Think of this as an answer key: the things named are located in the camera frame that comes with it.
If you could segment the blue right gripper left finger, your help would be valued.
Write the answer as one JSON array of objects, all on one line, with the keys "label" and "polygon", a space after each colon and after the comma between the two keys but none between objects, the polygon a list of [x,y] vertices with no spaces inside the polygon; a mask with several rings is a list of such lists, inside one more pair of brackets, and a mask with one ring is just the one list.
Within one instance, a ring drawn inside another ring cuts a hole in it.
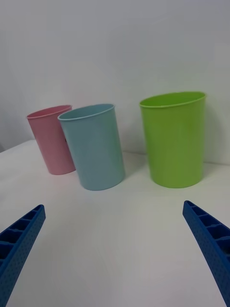
[{"label": "blue right gripper left finger", "polygon": [[0,306],[5,307],[46,219],[40,204],[0,234]]}]

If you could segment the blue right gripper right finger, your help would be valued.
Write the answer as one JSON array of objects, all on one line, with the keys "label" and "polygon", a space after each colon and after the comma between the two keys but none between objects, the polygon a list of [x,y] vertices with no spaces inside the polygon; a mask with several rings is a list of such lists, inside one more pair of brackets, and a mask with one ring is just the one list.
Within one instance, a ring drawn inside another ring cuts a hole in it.
[{"label": "blue right gripper right finger", "polygon": [[183,217],[190,227],[226,306],[230,306],[230,229],[190,201]]}]

